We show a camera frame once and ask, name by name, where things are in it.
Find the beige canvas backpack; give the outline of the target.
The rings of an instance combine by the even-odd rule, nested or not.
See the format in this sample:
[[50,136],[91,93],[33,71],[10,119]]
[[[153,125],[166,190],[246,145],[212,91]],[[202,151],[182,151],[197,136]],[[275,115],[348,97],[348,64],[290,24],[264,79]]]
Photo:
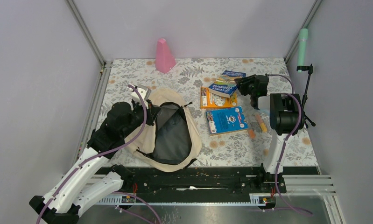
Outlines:
[[132,140],[125,149],[134,157],[163,171],[175,172],[187,168],[202,149],[202,140],[186,101],[169,88],[155,90],[149,100],[160,107],[153,126],[145,125],[125,138]]

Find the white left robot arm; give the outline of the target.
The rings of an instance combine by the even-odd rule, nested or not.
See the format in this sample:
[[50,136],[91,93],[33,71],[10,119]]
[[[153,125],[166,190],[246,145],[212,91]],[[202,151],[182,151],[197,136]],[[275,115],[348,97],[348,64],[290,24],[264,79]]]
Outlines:
[[87,143],[81,156],[61,181],[43,196],[34,196],[29,205],[48,224],[76,224],[80,217],[105,196],[133,187],[132,177],[121,165],[103,180],[85,188],[87,182],[120,150],[141,135],[146,125],[154,125],[160,107],[143,103],[115,103]]

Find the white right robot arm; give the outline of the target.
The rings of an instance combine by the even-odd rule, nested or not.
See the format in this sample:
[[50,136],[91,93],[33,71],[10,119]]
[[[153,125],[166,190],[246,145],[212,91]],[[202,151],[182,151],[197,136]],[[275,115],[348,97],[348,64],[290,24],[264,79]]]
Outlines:
[[274,187],[283,171],[282,158],[286,143],[304,126],[302,100],[296,93],[267,93],[269,75],[252,75],[237,78],[235,83],[241,95],[250,96],[251,106],[256,110],[268,110],[272,140],[267,158],[260,166],[256,186],[262,192]]

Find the dark blue treehouse book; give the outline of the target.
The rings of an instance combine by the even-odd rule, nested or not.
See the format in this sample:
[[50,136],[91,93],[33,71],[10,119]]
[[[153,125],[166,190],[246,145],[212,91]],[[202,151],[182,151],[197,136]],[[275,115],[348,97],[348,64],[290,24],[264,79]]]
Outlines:
[[225,70],[222,75],[208,87],[208,91],[214,95],[231,98],[232,94],[237,89],[235,79],[245,77],[246,73],[244,72]]

